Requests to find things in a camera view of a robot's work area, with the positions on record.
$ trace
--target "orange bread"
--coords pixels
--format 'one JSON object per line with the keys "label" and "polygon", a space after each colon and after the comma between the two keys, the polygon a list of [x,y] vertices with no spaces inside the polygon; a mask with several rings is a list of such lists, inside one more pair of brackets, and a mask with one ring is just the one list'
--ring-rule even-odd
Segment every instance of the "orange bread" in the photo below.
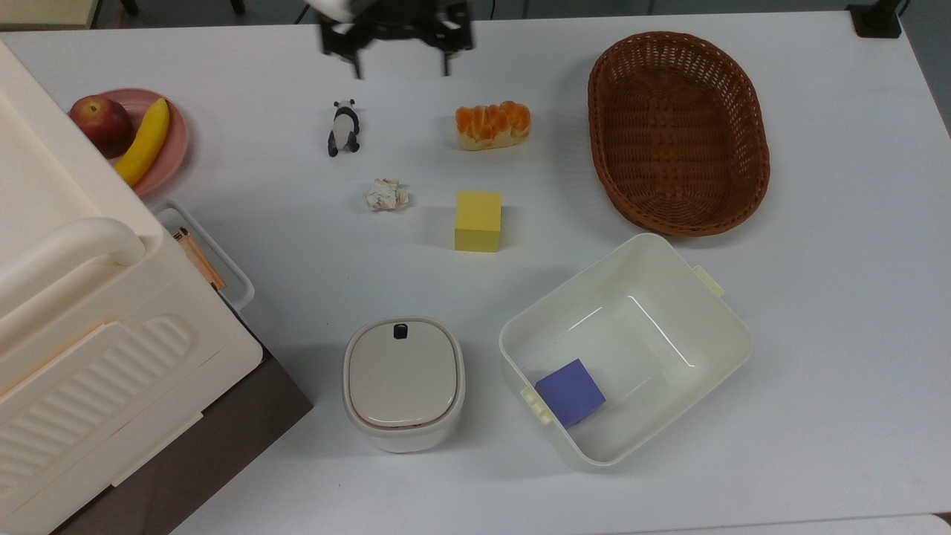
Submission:
{"label": "orange bread", "polygon": [[466,150],[498,149],[525,141],[532,116],[524,105],[511,100],[501,105],[456,110],[459,144]]}

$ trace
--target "wicker basket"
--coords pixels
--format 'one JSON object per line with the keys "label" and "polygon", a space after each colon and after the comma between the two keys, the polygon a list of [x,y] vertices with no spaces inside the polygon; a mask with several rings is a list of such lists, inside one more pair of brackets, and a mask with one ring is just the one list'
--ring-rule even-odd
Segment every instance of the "wicker basket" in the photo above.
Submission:
{"label": "wicker basket", "polygon": [[711,43],[654,31],[614,44],[588,84],[594,167],[632,223],[709,236],[743,223],[769,182],[759,101]]}

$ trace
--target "pink plate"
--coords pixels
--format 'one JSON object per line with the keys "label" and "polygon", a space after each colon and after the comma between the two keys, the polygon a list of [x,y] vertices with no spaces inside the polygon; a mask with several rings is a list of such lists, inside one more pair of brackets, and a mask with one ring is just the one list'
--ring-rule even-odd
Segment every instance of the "pink plate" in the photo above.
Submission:
{"label": "pink plate", "polygon": [[[142,124],[142,118],[146,115],[148,107],[156,100],[164,98],[159,93],[148,89],[114,89],[102,95],[121,104],[128,111],[132,126],[136,129]],[[184,121],[179,109],[167,98],[165,100],[168,102],[168,111],[171,113],[168,134],[165,135],[165,144],[162,145],[162,150],[155,158],[155,163],[146,172],[146,176],[132,187],[132,190],[140,197],[145,197],[174,178],[188,150],[188,124]],[[109,162],[115,165],[120,158],[121,156],[112,158]]]}

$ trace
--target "crumpled paper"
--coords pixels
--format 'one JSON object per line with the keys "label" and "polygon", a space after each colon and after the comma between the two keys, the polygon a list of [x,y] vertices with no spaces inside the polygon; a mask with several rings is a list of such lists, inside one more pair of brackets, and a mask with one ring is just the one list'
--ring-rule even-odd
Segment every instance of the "crumpled paper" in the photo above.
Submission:
{"label": "crumpled paper", "polygon": [[410,202],[410,195],[406,188],[399,186],[399,180],[378,178],[363,199],[372,211],[392,210],[405,207]]}

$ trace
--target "red apple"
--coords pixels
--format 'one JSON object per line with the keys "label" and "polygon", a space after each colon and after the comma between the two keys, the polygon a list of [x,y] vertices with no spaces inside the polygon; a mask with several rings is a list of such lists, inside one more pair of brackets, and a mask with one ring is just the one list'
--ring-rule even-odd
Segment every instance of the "red apple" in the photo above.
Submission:
{"label": "red apple", "polygon": [[106,158],[122,156],[135,139],[126,109],[102,95],[77,100],[69,109],[69,118]]}

